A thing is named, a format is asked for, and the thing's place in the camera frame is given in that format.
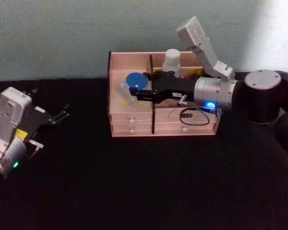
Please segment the black table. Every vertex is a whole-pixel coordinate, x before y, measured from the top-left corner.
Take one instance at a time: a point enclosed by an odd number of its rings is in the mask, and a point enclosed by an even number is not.
[[[270,126],[228,112],[216,136],[111,138],[106,79],[8,86],[38,87],[34,104],[56,114],[69,102],[72,116],[0,185],[0,229],[288,229],[288,154]]]

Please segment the wooden box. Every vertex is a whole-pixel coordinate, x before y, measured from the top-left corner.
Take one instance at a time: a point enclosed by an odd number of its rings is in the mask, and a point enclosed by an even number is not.
[[[206,113],[210,124],[206,126],[188,126],[179,120],[179,115],[186,107],[177,107],[177,100],[168,99],[160,104],[126,100],[121,91],[121,84],[132,72],[154,72],[162,69],[165,52],[110,52],[108,63],[108,115],[113,137],[144,136],[195,136],[215,135],[219,119],[214,114]],[[181,75],[189,78],[194,73],[203,74],[203,68],[192,52],[181,52]],[[188,111],[191,118],[187,123],[206,121],[199,111]]]

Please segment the yellow label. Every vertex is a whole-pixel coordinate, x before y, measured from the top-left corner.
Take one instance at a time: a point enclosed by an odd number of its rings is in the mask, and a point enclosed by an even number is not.
[[[20,140],[24,140],[25,137],[28,135],[28,133],[20,130],[20,129],[17,129],[16,130],[16,136],[20,139]]]

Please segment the drawer knob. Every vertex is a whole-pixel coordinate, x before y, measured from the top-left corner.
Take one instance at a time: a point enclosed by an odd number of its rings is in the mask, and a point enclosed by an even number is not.
[[[129,129],[129,132],[130,132],[130,133],[135,133],[135,130],[134,130],[134,128],[133,128],[133,127],[132,127],[132,128],[130,128],[130,129]]]
[[[134,123],[134,122],[135,122],[134,118],[133,118],[133,117],[130,117],[129,123]]]

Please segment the blue lid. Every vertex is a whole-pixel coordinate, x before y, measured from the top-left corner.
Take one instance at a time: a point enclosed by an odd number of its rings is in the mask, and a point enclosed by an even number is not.
[[[129,87],[144,90],[148,86],[148,78],[142,73],[130,73],[126,78]]]

